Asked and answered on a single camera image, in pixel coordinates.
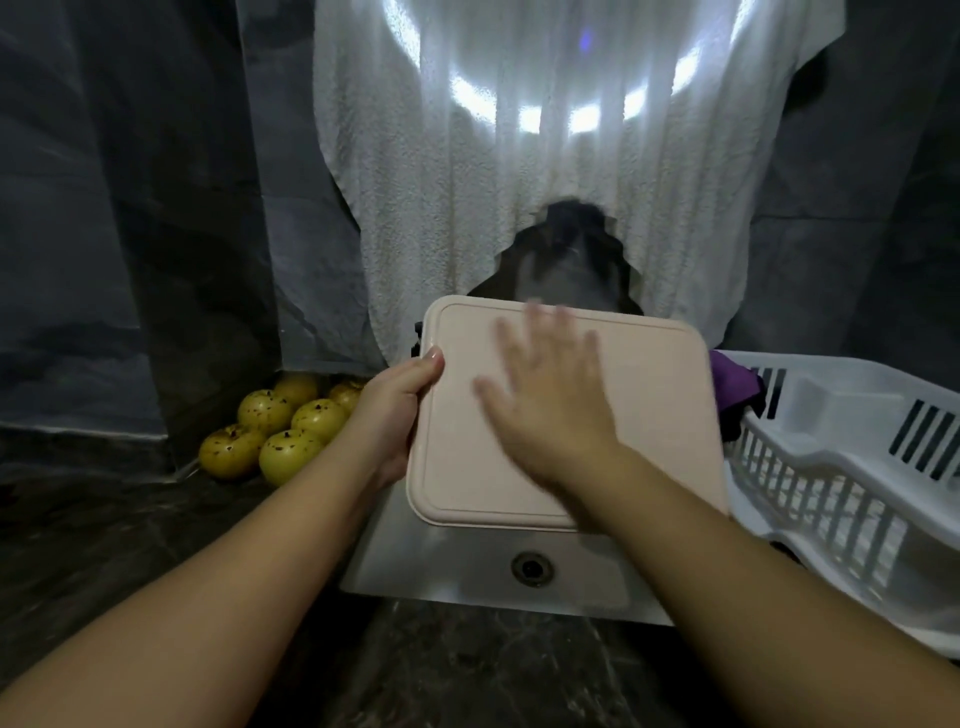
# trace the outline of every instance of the yellow fruit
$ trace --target yellow fruit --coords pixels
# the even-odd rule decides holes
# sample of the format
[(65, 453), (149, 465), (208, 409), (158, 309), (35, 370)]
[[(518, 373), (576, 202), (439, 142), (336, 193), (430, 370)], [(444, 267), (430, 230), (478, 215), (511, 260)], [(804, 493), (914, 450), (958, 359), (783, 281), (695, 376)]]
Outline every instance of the yellow fruit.
[(307, 372), (289, 372), (274, 387), (274, 396), (283, 397), (294, 409), (315, 400), (319, 394), (317, 378)]
[(242, 425), (218, 429), (200, 445), (200, 467), (222, 480), (235, 480), (256, 470), (267, 436)]
[(244, 427), (255, 427), (268, 436), (289, 427), (293, 416), (290, 402), (278, 397), (272, 389), (250, 392), (237, 410), (237, 422)]
[(347, 410), (348, 415), (353, 414), (361, 394), (363, 385), (353, 381), (342, 381), (330, 390), (330, 398)]
[(279, 432), (260, 451), (260, 470), (275, 488), (296, 475), (300, 468), (324, 449), (324, 441), (313, 432), (288, 429)]
[(320, 435), (328, 444), (347, 423), (347, 411), (332, 400), (313, 400), (294, 413), (291, 427)]

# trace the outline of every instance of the plastic container lid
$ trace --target plastic container lid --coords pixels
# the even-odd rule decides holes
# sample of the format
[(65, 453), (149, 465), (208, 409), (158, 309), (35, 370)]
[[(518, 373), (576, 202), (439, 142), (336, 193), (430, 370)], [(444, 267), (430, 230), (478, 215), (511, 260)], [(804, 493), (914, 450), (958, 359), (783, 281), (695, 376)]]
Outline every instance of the plastic container lid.
[[(446, 368), (423, 398), (407, 469), (414, 511), (436, 525), (576, 530), (564, 507), (503, 453), (471, 390), (478, 375), (506, 376), (492, 325), (522, 330), (521, 303), (446, 296), (423, 321), (422, 350), (444, 350)], [(572, 309), (578, 332), (596, 330), (620, 441), (723, 513), (723, 449), (707, 346), (687, 324)]]

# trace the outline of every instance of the drain hole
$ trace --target drain hole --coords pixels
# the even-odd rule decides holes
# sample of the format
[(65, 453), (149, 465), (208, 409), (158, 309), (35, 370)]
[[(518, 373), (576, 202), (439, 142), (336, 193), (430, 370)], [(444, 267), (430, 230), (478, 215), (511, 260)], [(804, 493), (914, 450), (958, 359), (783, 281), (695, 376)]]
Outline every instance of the drain hole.
[(510, 565), (514, 578), (527, 587), (542, 587), (553, 581), (553, 564), (550, 559), (536, 551), (523, 551), (514, 557)]

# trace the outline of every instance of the right hand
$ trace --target right hand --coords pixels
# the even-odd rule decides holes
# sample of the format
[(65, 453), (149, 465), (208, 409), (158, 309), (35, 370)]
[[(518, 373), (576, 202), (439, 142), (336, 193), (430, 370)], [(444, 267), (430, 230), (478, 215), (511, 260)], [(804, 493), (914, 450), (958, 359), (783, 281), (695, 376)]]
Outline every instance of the right hand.
[(473, 391), (510, 459), (539, 485), (569, 490), (584, 466), (618, 447), (596, 332), (578, 336), (562, 306), (551, 315), (528, 303), (525, 313), (527, 346), (505, 320), (494, 324), (513, 396), (484, 376)]

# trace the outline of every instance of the dark marble countertop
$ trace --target dark marble countertop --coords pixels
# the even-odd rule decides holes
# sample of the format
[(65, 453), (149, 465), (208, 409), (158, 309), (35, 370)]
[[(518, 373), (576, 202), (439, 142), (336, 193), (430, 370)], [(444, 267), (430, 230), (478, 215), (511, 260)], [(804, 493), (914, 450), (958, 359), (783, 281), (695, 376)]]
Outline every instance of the dark marble countertop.
[[(0, 491), (0, 682), (202, 548), (269, 489), (59, 475)], [(736, 724), (671, 628), (328, 587), (251, 725)]]

